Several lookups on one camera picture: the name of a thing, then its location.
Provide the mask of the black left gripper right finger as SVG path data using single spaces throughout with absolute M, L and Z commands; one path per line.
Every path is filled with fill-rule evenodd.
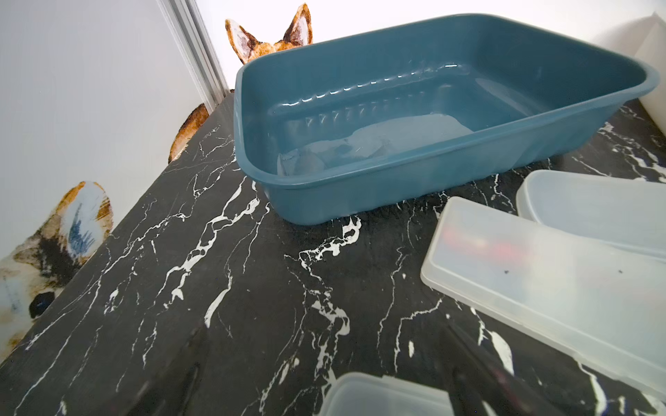
M 446 390 L 455 415 L 560 415 L 562 412 L 511 375 L 454 324 L 442 330 L 449 354 Z

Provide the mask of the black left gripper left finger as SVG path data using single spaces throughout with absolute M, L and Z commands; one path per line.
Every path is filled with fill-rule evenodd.
M 208 357 L 205 327 L 194 330 L 168 364 L 123 401 L 111 401 L 112 415 L 184 415 L 199 388 Z

